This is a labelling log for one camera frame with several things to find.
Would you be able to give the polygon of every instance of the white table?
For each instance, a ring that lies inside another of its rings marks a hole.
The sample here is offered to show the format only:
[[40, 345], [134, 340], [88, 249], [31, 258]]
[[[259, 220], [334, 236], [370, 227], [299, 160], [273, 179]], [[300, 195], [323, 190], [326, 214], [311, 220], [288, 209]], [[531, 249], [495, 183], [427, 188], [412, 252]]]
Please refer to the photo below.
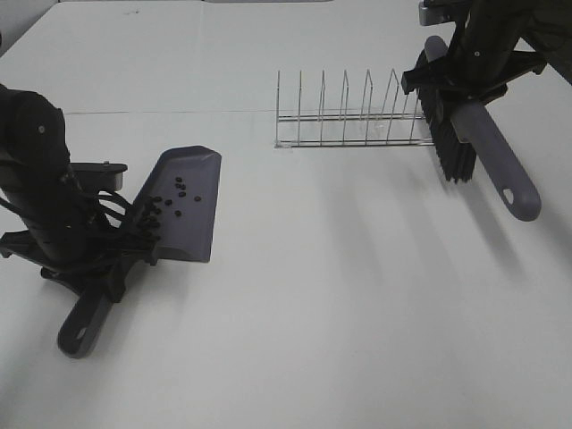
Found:
[[0, 81], [64, 109], [74, 161], [129, 164], [127, 198], [168, 147], [208, 146], [223, 170], [211, 263], [138, 266], [88, 358], [55, 346], [76, 298], [0, 261], [0, 427], [569, 428], [564, 80], [527, 76], [491, 109], [542, 193], [534, 223], [481, 165], [443, 183], [431, 148], [273, 149], [277, 69], [381, 76], [428, 34], [415, 2], [373, 0], [64, 3], [40, 20]]

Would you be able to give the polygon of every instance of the dish rack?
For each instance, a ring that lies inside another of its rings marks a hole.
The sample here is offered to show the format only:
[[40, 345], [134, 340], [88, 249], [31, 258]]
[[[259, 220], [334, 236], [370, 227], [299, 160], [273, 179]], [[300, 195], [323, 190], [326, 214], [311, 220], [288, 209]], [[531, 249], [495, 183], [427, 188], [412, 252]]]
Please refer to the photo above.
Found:
[[275, 138], [278, 148], [422, 147], [433, 144], [418, 96], [403, 93], [395, 70], [391, 70], [377, 107], [370, 70], [366, 71], [359, 108], [349, 107], [347, 70], [343, 73], [341, 93], [336, 95], [340, 103], [335, 108], [326, 108], [325, 71], [322, 71], [317, 109], [302, 109], [302, 71], [299, 72], [295, 109], [282, 110], [281, 90], [281, 72], [278, 71]]

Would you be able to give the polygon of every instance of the metal wire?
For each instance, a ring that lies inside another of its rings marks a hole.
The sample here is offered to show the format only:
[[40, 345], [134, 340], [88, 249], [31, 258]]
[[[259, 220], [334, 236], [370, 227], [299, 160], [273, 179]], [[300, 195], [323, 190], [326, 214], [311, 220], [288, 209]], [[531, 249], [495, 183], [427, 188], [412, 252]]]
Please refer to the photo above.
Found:
[[[315, 111], [311, 113], [312, 110], [307, 114], [302, 113], [304, 90], [302, 71], [299, 72], [298, 106], [294, 114], [281, 111], [281, 90], [281, 73], [278, 71], [275, 130], [277, 147], [421, 147], [433, 144], [425, 117], [417, 111], [418, 97], [415, 97], [415, 106], [411, 110], [413, 103], [409, 103], [410, 96], [404, 95], [401, 91], [395, 70], [391, 70], [387, 87], [381, 96], [380, 108], [373, 105], [373, 100], [378, 96], [375, 95], [374, 81], [369, 69], [366, 71], [361, 107], [358, 109], [349, 109], [347, 71], [343, 73], [340, 107], [333, 111], [326, 108], [325, 71], [322, 71], [321, 76], [317, 113]], [[357, 126], [349, 129], [350, 122]], [[308, 129], [311, 129], [313, 124], [316, 126], [313, 133], [315, 137], [306, 137]], [[290, 131], [289, 137], [282, 136], [286, 134], [285, 131]]]

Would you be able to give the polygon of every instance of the black bristles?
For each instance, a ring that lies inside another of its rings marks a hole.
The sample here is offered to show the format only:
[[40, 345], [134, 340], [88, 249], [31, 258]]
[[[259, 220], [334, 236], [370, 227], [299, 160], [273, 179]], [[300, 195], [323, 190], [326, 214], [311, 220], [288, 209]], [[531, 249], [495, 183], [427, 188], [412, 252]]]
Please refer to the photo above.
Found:
[[[421, 53], [416, 67], [427, 64], [425, 52]], [[447, 181], [470, 181], [475, 169], [476, 152], [469, 143], [458, 141], [449, 119], [439, 122], [436, 115], [437, 92], [434, 89], [419, 89], [419, 101], [425, 114], [431, 137]]]

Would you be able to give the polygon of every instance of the gray brush handle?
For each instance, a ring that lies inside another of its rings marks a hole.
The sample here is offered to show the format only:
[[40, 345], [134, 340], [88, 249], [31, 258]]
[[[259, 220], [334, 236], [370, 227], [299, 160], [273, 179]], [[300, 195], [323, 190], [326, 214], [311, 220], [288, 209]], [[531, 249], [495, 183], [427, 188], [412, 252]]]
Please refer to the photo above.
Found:
[[[425, 42], [429, 62], [447, 54], [447, 45], [431, 36]], [[470, 143], [507, 209], [519, 220], [530, 222], [542, 208], [540, 195], [484, 105], [469, 101], [450, 117], [459, 141]]]

